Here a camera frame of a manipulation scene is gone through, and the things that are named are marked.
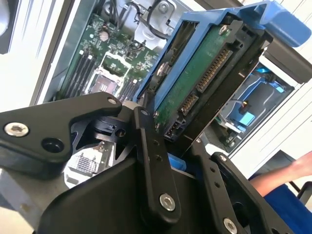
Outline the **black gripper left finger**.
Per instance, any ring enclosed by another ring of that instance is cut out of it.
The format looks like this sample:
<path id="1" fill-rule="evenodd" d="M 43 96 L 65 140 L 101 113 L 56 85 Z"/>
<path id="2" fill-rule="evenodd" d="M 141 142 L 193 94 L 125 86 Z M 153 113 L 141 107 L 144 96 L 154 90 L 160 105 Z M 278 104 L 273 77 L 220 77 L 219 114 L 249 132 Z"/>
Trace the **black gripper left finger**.
<path id="1" fill-rule="evenodd" d="M 135 149 L 143 217 L 149 223 L 177 223 L 181 207 L 153 102 L 148 98 L 147 105 L 131 109 L 109 93 L 94 93 L 2 112 L 0 165 L 53 179 L 73 154 L 101 141 L 117 145 L 119 161 Z"/>

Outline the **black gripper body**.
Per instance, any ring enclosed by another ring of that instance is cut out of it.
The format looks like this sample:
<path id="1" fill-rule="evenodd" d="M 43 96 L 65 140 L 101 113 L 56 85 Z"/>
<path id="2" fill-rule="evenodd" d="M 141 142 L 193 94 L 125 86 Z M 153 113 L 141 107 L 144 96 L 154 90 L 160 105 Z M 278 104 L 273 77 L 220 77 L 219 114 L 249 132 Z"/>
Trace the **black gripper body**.
<path id="1" fill-rule="evenodd" d="M 42 214 L 38 234 L 213 234 L 197 181 L 172 169 L 182 216 L 170 228 L 148 227 L 141 217 L 137 164 L 128 159 L 56 197 Z"/>

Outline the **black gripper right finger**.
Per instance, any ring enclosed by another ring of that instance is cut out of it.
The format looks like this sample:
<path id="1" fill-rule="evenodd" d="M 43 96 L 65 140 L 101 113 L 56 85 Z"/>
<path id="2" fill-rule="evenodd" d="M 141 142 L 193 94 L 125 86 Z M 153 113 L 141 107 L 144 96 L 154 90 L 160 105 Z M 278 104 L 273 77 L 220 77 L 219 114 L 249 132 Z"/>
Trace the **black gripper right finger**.
<path id="1" fill-rule="evenodd" d="M 199 139 L 192 144 L 195 176 L 214 234 L 291 234 L 292 230 L 222 153 L 209 155 Z"/>

